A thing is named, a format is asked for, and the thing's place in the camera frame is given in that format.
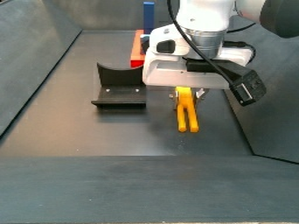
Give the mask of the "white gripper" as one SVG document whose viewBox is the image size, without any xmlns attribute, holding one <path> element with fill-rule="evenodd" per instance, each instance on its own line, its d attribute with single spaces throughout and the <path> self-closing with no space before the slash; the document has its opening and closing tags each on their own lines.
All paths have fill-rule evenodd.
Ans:
<svg viewBox="0 0 299 224">
<path fill-rule="evenodd" d="M 232 62 L 244 67 L 251 60 L 252 50 L 245 47 L 224 46 L 224 31 L 194 31 L 181 29 L 190 42 L 212 60 Z M 212 71 L 208 63 L 182 39 L 173 24 L 153 29 L 144 56 L 142 81 L 146 86 L 200 88 L 193 93 L 193 106 L 205 99 L 211 89 L 228 89 L 224 78 Z M 177 109 L 178 92 L 169 93 L 172 109 Z"/>
</svg>

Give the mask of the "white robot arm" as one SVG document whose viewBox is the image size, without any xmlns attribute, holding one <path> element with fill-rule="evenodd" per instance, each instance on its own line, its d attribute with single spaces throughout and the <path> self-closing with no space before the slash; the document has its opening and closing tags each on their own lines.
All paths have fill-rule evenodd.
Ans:
<svg viewBox="0 0 299 224">
<path fill-rule="evenodd" d="M 149 35 L 145 85 L 228 89 L 243 106 L 264 96 L 265 85 L 247 68 L 252 51 L 223 45 L 235 15 L 284 39 L 299 36 L 299 0 L 180 0 L 172 23 Z"/>
</svg>

